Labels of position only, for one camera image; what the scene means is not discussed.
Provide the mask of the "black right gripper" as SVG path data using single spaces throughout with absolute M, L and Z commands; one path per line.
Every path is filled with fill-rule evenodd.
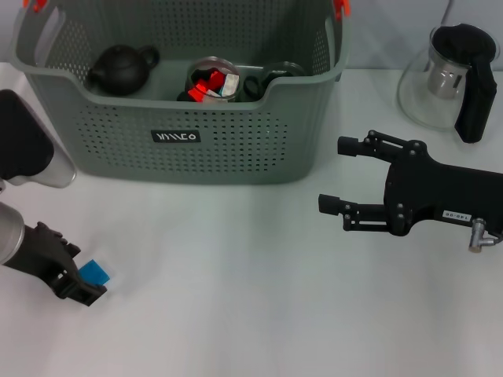
M 420 221 L 470 227 L 481 218 L 491 235 L 503 236 L 503 174 L 439 163 L 422 141 L 405 141 L 370 130 L 360 141 L 339 137 L 342 156 L 367 156 L 390 163 L 384 204 L 360 204 L 320 194 L 322 214 L 341 216 L 346 232 L 405 236 Z

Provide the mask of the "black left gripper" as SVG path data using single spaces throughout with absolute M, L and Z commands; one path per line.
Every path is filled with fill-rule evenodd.
M 105 285 L 88 284 L 81 278 L 73 260 L 80 252 L 81 249 L 69 243 L 60 232 L 38 222 L 35 228 L 24 226 L 20 246 L 3 265 L 38 277 L 58 298 L 91 306 L 108 289 Z

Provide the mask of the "blue square brick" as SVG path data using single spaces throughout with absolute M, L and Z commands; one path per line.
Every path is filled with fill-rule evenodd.
M 102 286 L 110 281 L 110 276 L 93 259 L 79 268 L 79 275 L 86 283 L 93 285 Z

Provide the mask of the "white translucent brick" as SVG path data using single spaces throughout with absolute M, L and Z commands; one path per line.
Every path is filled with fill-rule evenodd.
M 221 97 L 233 97 L 239 87 L 240 76 L 235 74 L 227 74 L 225 82 L 220 89 Z

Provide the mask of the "dark red curved brick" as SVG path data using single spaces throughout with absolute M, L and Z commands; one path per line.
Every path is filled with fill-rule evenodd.
M 207 81 L 207 87 L 212 91 L 220 91 L 220 89 L 224 86 L 226 81 L 226 75 L 221 73 L 218 70 L 214 70 L 209 80 Z

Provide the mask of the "large red slope brick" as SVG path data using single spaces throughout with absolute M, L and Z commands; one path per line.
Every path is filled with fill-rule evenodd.
M 208 84 L 209 81 L 205 79 L 199 79 L 193 84 L 193 87 L 187 91 L 187 94 L 195 102 L 204 102 L 209 90 Z

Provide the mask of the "grey perforated storage bin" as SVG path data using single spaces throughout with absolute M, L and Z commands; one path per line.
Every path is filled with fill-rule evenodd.
M 350 0 L 22 0 L 10 48 L 77 166 L 88 174 L 183 184 L 279 184 L 314 165 L 332 89 L 347 62 Z M 114 96 L 89 82 L 115 45 L 154 46 L 148 82 Z M 237 67 L 228 103 L 181 102 L 205 57 Z M 244 79 L 300 65 L 258 101 Z

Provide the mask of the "black clay teapot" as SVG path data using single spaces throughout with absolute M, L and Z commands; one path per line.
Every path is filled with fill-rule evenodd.
M 160 62 L 154 46 L 135 49 L 115 45 L 106 49 L 88 71 L 90 83 L 115 96 L 138 92 L 149 80 L 150 72 Z

